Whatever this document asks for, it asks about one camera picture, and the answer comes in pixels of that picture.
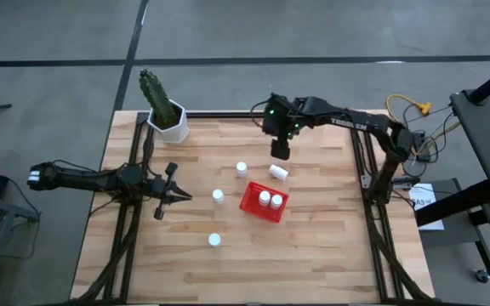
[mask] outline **red plastic crate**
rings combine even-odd
[[[269,204],[265,207],[259,204],[260,192],[264,190],[268,191],[270,196],[280,195],[282,197],[282,204],[279,209],[275,210],[271,208]],[[245,190],[245,194],[243,195],[242,203],[239,205],[239,208],[247,213],[252,213],[255,216],[279,223],[281,220],[282,211],[287,205],[287,199],[288,195],[285,193],[273,190],[272,188],[268,188],[255,182],[250,182],[247,186],[247,190]]]

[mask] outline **concrete floor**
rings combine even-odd
[[[140,0],[0,0],[0,60],[124,60]],[[150,0],[137,59],[277,56],[490,55],[490,0]],[[146,110],[134,67],[124,110]],[[451,93],[490,77],[490,62],[150,67],[172,99],[190,110],[247,110],[270,92],[316,95],[335,105],[382,109],[388,94],[447,106]],[[0,305],[66,300],[92,194],[26,188],[31,165],[65,159],[100,165],[122,66],[2,67],[0,173],[15,179],[43,212],[36,252],[2,260]],[[405,103],[394,102],[396,114]],[[432,131],[445,110],[413,123]],[[485,177],[462,129],[449,134],[424,180]],[[9,198],[23,205],[15,192]],[[483,230],[490,245],[490,229]],[[33,230],[8,246],[29,252]],[[490,305],[490,282],[473,245],[425,250],[436,296]]]

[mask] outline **wooden tabletop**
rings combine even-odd
[[[103,168],[128,161],[136,115],[115,114]],[[290,159],[280,161],[270,156],[271,138],[248,119],[188,122],[190,135],[181,145],[164,145],[156,136],[151,167],[163,173],[168,162],[178,163],[175,180],[194,199],[168,207],[163,221],[153,218],[158,200],[143,205],[129,303],[378,302],[348,129],[305,128],[290,141]],[[381,162],[385,154],[373,142]],[[248,164],[246,178],[236,178],[238,162]],[[286,182],[270,176],[273,163],[289,171]],[[239,209],[251,180],[289,194],[279,224]],[[214,189],[224,191],[224,204],[214,205]],[[92,209],[109,200],[96,195]],[[397,257],[433,296],[412,209],[397,199],[387,209]],[[73,298],[107,263],[117,211],[118,204],[111,204],[90,218]],[[211,233],[220,234],[221,247],[208,244]],[[390,273],[385,274],[391,288]]]

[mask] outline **white bottle cap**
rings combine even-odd
[[[285,181],[285,179],[287,179],[287,176],[288,176],[288,171],[281,168],[281,167],[278,167],[276,165],[271,165],[270,166],[270,173],[271,175],[273,175],[276,179],[280,179],[281,181]]]
[[[247,164],[243,161],[240,161],[236,165],[236,174],[237,177],[243,178],[247,175]]]
[[[268,204],[270,204],[270,193],[268,191],[262,191],[260,192],[260,196],[259,196],[259,204],[261,206],[268,206]]]
[[[281,204],[282,204],[282,196],[280,195],[274,195],[271,197],[271,208],[273,209],[279,209],[279,207],[281,207]]]
[[[222,190],[213,190],[213,201],[217,204],[220,204],[224,201],[225,194],[222,193]]]
[[[220,247],[220,235],[217,233],[213,233],[209,235],[209,245],[211,247]]]

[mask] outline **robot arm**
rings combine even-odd
[[[304,127],[332,124],[372,134],[386,158],[371,184],[369,195],[374,204],[389,202],[392,177],[411,150],[412,134],[406,127],[388,116],[335,107],[316,97],[296,98],[289,102],[286,97],[272,93],[266,103],[262,131],[277,137],[271,141],[271,155],[283,160],[290,156],[288,140]]]
[[[168,179],[155,174],[154,178],[144,178],[141,165],[124,164],[115,170],[91,172],[75,168],[59,167],[54,162],[44,162],[30,168],[27,184],[32,190],[53,190],[59,187],[78,190],[106,192],[116,200],[123,198],[142,198],[149,196],[160,199],[155,218],[163,218],[164,205],[177,201],[191,200],[174,182],[177,164],[170,162],[166,168]]]

